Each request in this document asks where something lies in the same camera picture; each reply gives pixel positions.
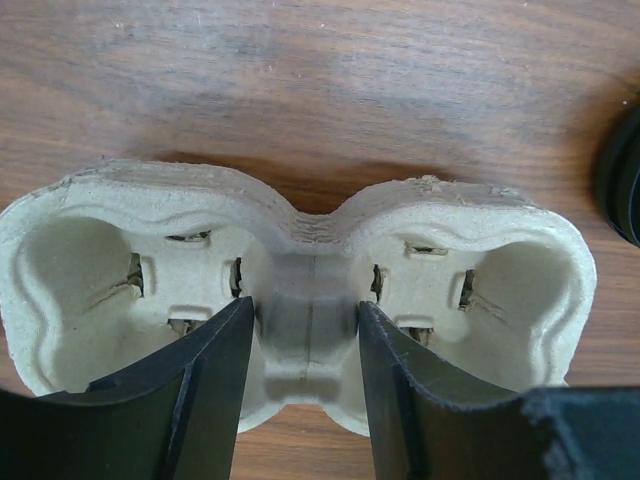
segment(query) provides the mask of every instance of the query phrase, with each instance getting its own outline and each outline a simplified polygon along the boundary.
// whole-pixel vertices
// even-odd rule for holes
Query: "wood grain surface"
[[[105,158],[225,165],[297,208],[436,174],[517,187],[599,270],[572,384],[640,383],[640,249],[592,200],[640,99],[640,0],[4,0],[0,206]],[[6,350],[1,383],[24,391]],[[234,479],[371,479],[311,406],[239,437]]]

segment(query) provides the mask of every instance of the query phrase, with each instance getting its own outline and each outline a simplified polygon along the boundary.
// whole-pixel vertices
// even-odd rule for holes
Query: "black plastic object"
[[[627,112],[611,132],[600,153],[595,185],[609,225],[640,246],[640,107]]]
[[[640,389],[517,395],[441,359],[373,303],[359,322],[379,480],[640,478]]]
[[[0,477],[227,480],[253,319],[251,298],[235,300],[85,393],[0,391]]]

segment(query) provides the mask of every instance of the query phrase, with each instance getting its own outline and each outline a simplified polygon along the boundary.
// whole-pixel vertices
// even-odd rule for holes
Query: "wooden table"
[[[640,97],[639,18],[640,0],[5,0],[0,206],[113,157],[234,167],[311,213],[408,176],[514,186],[598,264],[568,381],[640,383],[640,249],[591,192]],[[295,406],[239,437],[232,478],[373,469],[367,439]]]

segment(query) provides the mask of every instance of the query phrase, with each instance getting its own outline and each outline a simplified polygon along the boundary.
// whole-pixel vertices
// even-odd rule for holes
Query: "black rubber ring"
[[[609,225],[623,238],[632,241],[628,236],[632,222],[625,221],[627,228],[623,229],[620,223],[620,214],[627,215],[629,205],[632,203],[635,185],[635,172],[632,172],[633,181],[624,183],[626,194],[626,208],[620,208],[620,187],[622,177],[630,174],[627,166],[630,150],[634,147],[635,139],[640,136],[640,108],[628,111],[617,122],[604,147],[600,151],[596,168],[596,200]]]
[[[622,170],[618,184],[611,186],[616,199],[616,218],[626,239],[640,247],[640,223],[636,218],[639,210],[636,202],[640,193],[640,135],[632,139],[619,163]]]

